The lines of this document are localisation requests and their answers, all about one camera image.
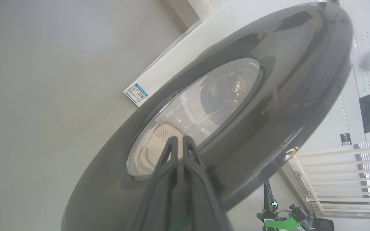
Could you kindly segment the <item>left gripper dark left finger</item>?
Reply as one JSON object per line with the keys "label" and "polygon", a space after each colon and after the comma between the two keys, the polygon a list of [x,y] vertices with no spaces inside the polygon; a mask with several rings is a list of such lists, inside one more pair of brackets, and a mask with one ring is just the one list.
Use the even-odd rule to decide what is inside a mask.
{"label": "left gripper dark left finger", "polygon": [[186,219],[171,225],[172,191],[178,180],[178,146],[176,136],[168,138],[150,183],[130,223],[131,231],[181,231]]}

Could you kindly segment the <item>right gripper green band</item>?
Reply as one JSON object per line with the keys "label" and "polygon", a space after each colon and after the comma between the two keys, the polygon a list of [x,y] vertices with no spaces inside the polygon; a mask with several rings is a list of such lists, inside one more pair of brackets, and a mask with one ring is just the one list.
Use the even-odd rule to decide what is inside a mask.
{"label": "right gripper green band", "polygon": [[298,228],[298,221],[293,218],[291,211],[288,211],[289,218],[280,217],[276,212],[278,203],[273,197],[268,180],[263,184],[263,210],[264,213],[257,213],[257,218],[263,222],[263,231],[287,231]]}

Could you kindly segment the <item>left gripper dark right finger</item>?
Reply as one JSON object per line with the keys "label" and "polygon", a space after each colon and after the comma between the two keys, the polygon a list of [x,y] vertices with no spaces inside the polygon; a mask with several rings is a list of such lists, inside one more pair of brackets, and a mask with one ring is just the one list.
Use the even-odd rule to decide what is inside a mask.
{"label": "left gripper dark right finger", "polygon": [[183,137],[182,159],[189,183],[191,230],[232,231],[197,145],[188,135]]}

